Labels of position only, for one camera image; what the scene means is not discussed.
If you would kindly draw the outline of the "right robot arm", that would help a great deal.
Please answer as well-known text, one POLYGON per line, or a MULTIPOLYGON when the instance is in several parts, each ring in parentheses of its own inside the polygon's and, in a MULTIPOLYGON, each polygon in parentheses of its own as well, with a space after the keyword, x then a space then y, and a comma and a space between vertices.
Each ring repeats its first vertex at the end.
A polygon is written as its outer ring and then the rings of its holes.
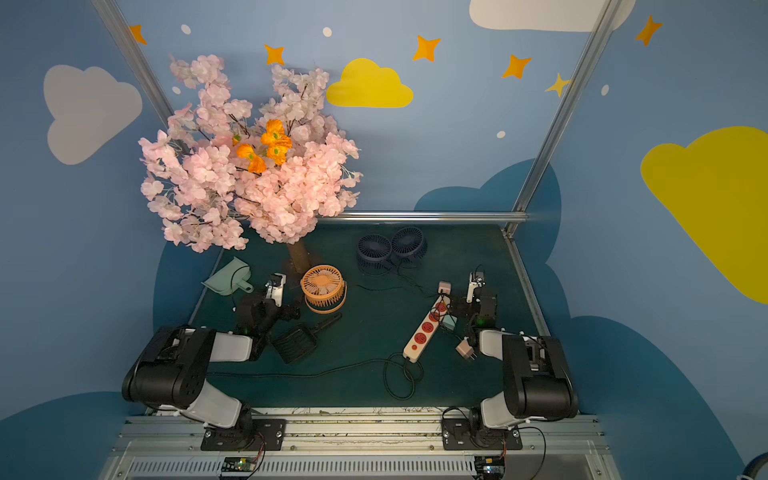
POLYGON ((528 421, 554 422, 578 414, 578 395, 559 340, 509 333, 496 326, 497 297, 471 283, 466 296, 466 343, 473 354, 502 365, 502 390, 471 410, 470 438, 489 448, 528 421))

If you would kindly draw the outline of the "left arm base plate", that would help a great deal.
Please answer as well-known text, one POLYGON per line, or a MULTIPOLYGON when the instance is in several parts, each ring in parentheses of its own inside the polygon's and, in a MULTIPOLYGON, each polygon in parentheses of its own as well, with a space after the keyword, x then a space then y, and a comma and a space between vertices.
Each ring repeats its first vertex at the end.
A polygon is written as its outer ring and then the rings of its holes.
POLYGON ((245 418, 232 428, 206 427, 202 451, 280 451, 287 421, 275 418, 245 418))

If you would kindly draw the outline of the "white red power strip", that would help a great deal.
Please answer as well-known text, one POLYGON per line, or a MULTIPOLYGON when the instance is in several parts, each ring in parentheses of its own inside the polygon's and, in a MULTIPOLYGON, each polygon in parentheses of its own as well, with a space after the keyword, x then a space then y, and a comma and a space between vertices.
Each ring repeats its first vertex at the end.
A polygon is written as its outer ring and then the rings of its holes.
POLYGON ((440 328, 448 313, 450 298, 445 293, 440 293, 424 319, 419 323, 416 331, 403 348, 403 358, 415 364, 423 354, 431 338, 440 328))

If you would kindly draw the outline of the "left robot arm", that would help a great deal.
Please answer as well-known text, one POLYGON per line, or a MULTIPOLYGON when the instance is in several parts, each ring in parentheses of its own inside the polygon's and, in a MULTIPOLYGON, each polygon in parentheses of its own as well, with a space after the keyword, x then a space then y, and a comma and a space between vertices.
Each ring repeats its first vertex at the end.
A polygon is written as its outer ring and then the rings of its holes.
POLYGON ((202 423, 202 451, 279 451, 286 422, 255 420, 246 403, 213 386, 207 374, 212 363, 257 360, 275 323, 298 319, 300 306, 254 293, 242 298, 235 313, 235 333, 189 325, 159 328, 126 374, 122 396, 202 423))

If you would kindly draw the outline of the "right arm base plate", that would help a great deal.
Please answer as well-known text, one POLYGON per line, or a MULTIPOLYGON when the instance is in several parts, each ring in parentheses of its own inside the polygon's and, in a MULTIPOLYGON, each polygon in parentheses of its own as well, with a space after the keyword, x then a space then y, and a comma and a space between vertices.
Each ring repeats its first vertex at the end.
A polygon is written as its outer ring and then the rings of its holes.
POLYGON ((518 429, 490 429, 473 426, 464 418, 441 420, 443 448, 447 451, 469 450, 521 450, 523 448, 518 429))

